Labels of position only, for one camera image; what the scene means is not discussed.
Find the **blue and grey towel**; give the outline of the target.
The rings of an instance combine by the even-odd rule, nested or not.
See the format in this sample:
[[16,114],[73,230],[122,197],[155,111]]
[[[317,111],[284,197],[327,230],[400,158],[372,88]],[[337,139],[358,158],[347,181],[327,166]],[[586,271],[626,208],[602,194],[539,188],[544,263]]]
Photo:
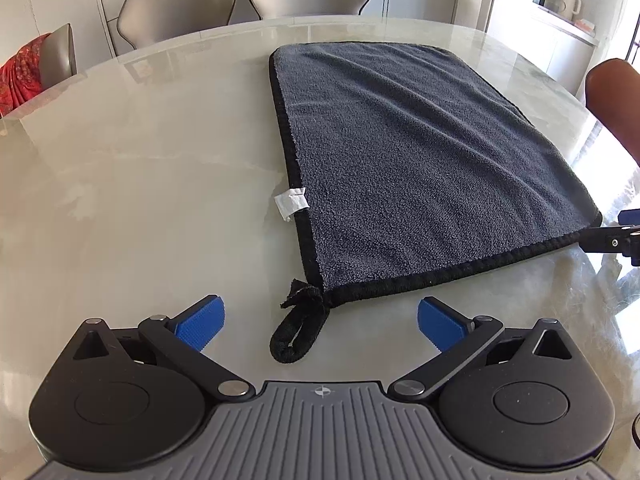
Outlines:
[[287,44],[269,80],[305,276],[270,340],[300,360],[330,312],[574,244],[601,213],[562,154],[452,52]]

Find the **brown leather chair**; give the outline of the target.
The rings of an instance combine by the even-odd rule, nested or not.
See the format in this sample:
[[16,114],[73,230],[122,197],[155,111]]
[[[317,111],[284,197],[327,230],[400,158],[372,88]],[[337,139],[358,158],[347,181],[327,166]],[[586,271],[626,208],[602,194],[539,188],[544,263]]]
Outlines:
[[639,162],[640,75],[620,58],[594,66],[585,80],[586,107]]

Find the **white kettle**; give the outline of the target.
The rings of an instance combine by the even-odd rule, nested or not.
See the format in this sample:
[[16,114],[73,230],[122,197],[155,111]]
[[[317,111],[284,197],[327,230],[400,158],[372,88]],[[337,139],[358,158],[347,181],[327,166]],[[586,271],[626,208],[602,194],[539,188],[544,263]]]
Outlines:
[[582,10],[582,0],[544,0],[544,7],[567,21],[574,21]]

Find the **chair with red cloth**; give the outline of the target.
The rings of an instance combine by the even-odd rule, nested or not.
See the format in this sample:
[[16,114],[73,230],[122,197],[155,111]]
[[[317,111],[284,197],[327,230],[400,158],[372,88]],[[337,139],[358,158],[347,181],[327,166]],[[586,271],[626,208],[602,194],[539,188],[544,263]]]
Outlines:
[[41,35],[1,66],[1,116],[77,74],[72,25]]

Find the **left beige dining chair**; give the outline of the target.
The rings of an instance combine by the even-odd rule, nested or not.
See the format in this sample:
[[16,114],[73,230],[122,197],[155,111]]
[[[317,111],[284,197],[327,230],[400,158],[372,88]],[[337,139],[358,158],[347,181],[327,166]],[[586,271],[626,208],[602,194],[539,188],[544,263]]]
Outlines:
[[140,49],[202,30],[227,26],[236,0],[125,0],[119,35]]

